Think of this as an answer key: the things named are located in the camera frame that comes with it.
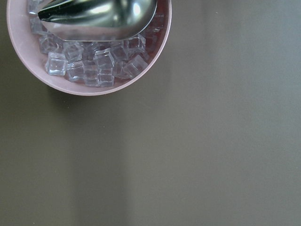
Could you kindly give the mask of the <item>steel ice scoop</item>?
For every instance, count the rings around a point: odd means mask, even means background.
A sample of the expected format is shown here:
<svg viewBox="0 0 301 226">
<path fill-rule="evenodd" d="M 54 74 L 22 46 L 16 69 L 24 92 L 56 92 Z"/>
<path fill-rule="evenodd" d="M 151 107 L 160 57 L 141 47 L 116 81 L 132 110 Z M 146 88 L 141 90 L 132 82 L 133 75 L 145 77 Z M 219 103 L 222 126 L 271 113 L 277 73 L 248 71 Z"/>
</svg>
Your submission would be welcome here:
<svg viewBox="0 0 301 226">
<path fill-rule="evenodd" d="M 156 9 L 155 0 L 52 0 L 38 17 L 65 41 L 115 41 L 143 31 Z"/>
</svg>

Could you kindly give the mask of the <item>clear ice cubes pile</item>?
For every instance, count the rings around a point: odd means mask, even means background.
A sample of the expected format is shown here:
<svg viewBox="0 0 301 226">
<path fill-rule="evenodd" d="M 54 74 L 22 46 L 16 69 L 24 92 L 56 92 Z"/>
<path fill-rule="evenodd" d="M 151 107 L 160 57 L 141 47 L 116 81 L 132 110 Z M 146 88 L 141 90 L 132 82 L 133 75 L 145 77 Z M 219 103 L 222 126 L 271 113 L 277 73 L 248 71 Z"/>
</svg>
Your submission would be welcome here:
<svg viewBox="0 0 301 226">
<path fill-rule="evenodd" d="M 52 34 L 38 17 L 51 0 L 27 1 L 30 27 L 39 35 L 42 54 L 47 55 L 47 74 L 88 87 L 112 87 L 116 79 L 131 80 L 147 66 L 157 34 L 164 27 L 164 15 L 157 10 L 148 26 L 137 35 L 115 41 L 65 41 Z"/>
</svg>

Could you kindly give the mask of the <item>pink bowl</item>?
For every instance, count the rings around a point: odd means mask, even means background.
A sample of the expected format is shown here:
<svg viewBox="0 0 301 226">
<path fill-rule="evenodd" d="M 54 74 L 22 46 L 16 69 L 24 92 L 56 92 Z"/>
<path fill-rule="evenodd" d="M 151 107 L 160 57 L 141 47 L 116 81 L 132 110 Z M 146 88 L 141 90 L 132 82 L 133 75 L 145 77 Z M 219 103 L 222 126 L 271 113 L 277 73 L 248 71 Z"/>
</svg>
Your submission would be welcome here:
<svg viewBox="0 0 301 226">
<path fill-rule="evenodd" d="M 159 0 L 157 11 L 165 16 L 164 28 L 158 32 L 158 41 L 152 53 L 149 53 L 148 67 L 131 80 L 116 79 L 113 87 L 87 87 L 81 83 L 69 82 L 60 76 L 51 76 L 46 73 L 45 62 L 47 56 L 40 52 L 38 38 L 31 33 L 27 1 L 7 1 L 7 26 L 8 33 L 24 66 L 41 82 L 64 93 L 78 96 L 99 96 L 116 92 L 133 84 L 143 77 L 155 64 L 166 44 L 172 21 L 172 2 Z"/>
</svg>

